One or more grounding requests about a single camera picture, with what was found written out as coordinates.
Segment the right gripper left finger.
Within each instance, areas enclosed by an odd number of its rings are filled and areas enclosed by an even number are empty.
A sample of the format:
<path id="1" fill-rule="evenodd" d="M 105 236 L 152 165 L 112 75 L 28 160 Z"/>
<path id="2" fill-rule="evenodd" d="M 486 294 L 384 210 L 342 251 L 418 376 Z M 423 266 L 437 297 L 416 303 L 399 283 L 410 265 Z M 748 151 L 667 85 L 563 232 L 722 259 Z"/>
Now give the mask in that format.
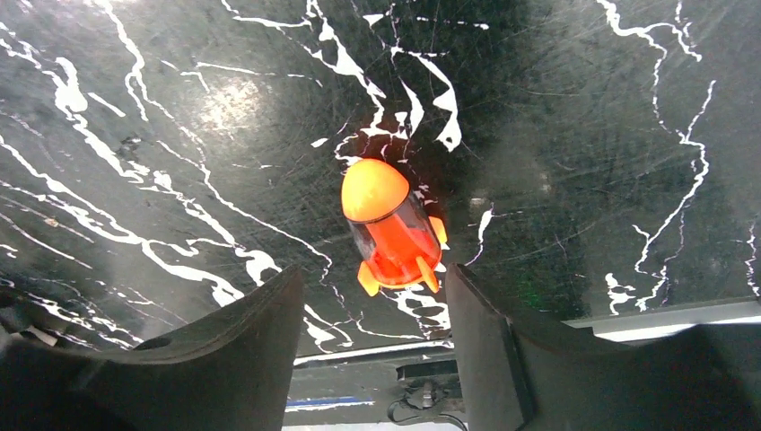
<path id="1" fill-rule="evenodd" d="M 4 430 L 279 430 L 302 327 L 284 269 L 241 299 L 131 350 L 1 335 Z"/>

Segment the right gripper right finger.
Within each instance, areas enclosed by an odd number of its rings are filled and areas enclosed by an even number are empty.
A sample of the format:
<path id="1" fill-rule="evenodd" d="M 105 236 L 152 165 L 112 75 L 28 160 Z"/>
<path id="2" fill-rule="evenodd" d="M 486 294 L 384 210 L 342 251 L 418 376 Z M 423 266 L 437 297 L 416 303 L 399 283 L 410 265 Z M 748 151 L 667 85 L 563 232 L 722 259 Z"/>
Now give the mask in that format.
<path id="1" fill-rule="evenodd" d="M 760 327 L 627 345 L 573 328 L 461 264 L 445 293 L 472 430 L 757 430 Z"/>

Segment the orange small toy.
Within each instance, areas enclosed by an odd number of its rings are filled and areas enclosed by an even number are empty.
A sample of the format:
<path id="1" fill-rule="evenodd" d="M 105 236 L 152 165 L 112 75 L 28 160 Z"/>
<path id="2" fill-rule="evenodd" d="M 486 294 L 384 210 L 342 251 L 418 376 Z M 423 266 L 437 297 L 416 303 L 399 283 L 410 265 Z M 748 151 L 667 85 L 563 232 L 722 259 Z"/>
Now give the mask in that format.
<path id="1" fill-rule="evenodd" d="M 425 212 L 406 177 L 381 160 L 362 159 L 346 171 L 340 200 L 363 256 L 357 279 L 367 295 L 420 283 L 440 291 L 435 269 L 448 242 L 446 228 Z"/>

